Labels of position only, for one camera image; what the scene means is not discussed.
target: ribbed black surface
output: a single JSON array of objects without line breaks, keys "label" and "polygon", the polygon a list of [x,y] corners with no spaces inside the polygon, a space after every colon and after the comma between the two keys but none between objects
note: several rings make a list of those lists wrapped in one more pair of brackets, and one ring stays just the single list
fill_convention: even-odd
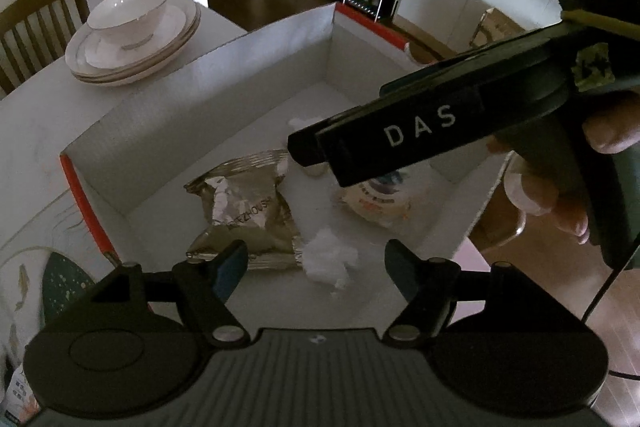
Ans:
[{"label": "ribbed black surface", "polygon": [[588,409],[545,420],[499,417],[480,410],[444,387],[420,353],[383,346],[369,330],[266,330],[251,347],[216,354],[187,393],[157,410],[99,422],[46,410],[30,425],[602,427],[606,423]]}]

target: white marble table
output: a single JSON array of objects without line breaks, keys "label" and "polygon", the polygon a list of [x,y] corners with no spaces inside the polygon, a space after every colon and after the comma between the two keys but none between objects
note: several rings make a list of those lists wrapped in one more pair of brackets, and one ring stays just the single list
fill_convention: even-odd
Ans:
[{"label": "white marble table", "polygon": [[2,246],[68,189],[59,160],[68,144],[154,78],[245,33],[203,7],[200,27],[179,58],[149,79],[122,87],[90,86],[76,80],[61,58],[0,100],[0,265]]}]

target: white lettering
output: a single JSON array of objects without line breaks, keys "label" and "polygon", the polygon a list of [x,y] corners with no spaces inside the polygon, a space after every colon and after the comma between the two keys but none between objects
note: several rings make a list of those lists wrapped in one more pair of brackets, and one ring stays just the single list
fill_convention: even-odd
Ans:
[{"label": "white lettering", "polygon": [[450,112],[445,112],[447,109],[451,109],[450,105],[441,105],[438,108],[438,116],[443,120],[447,120],[447,122],[443,123],[443,127],[451,127],[456,123],[456,117],[453,116]]},{"label": "white lettering", "polygon": [[420,136],[421,133],[427,131],[429,134],[433,134],[429,126],[422,121],[422,118],[419,116],[415,117],[415,137]]},{"label": "white lettering", "polygon": [[389,143],[391,144],[391,147],[396,147],[404,141],[402,130],[397,125],[390,125],[389,127],[385,127],[385,134],[386,134],[386,137],[389,139]]}]

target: stack of plates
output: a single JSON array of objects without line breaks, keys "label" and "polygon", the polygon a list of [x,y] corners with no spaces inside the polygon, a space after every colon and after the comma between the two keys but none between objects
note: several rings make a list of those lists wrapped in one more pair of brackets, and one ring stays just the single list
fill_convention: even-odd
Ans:
[{"label": "stack of plates", "polygon": [[65,61],[81,82],[123,86],[156,73],[174,60],[199,25],[200,5],[194,0],[167,0],[166,12],[145,44],[124,50],[84,24],[71,37]]}]

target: black cable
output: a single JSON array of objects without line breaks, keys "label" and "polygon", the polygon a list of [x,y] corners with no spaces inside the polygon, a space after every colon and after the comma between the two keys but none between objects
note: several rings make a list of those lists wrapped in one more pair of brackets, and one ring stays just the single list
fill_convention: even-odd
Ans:
[{"label": "black cable", "polygon": [[[584,312],[584,315],[582,316],[583,324],[587,322],[591,313],[593,313],[593,310],[595,309],[595,307],[599,304],[599,302],[604,297],[604,294],[607,292],[607,290],[611,287],[611,285],[616,281],[618,276],[625,269],[625,266],[631,262],[631,260],[636,256],[636,254],[640,253],[640,233],[636,236],[636,240],[634,241],[633,245],[631,245],[630,250],[631,250],[631,254],[628,256],[626,262],[622,264],[622,268],[616,268],[610,273],[609,277],[607,277],[607,280],[598,290],[598,293],[596,293],[596,296],[593,298],[589,306],[587,306],[587,309]],[[630,375],[629,373],[620,373],[619,371],[612,371],[612,370],[609,371],[609,374],[612,377],[625,378],[626,380],[640,381],[640,375]]]}]

